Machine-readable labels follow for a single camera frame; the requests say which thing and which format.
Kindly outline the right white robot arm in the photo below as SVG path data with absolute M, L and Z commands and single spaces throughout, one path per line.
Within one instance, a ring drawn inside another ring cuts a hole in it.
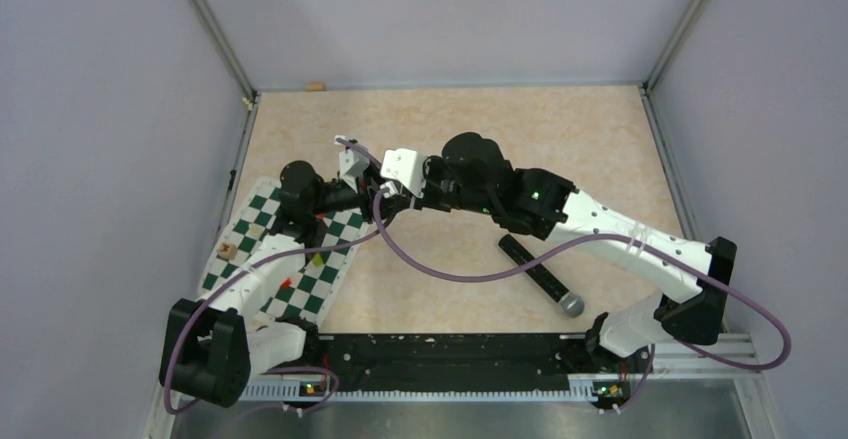
M 599 315 L 586 334 L 586 356 L 600 371 L 652 343 L 713 345 L 722 330 L 733 242 L 709 243 L 664 233 L 619 213 L 573 182 L 540 168 L 515 168 L 498 144 L 476 132 L 449 140 L 441 154 L 387 150 L 380 167 L 388 197 L 416 208 L 489 216 L 499 227 L 555 246 L 582 247 L 655 287 L 648 298 Z

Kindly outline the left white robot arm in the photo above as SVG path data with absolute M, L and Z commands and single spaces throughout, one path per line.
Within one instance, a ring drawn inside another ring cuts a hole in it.
M 172 306 L 159 372 L 165 393 L 229 407 L 251 379 L 276 366 L 302 373 L 317 366 L 321 347 L 303 323 L 277 320 L 256 332 L 248 325 L 285 280 L 328 251 L 323 214 L 372 205 L 380 169 L 348 151 L 329 181 L 302 160 L 281 170 L 279 208 L 258 249 L 219 287 Z

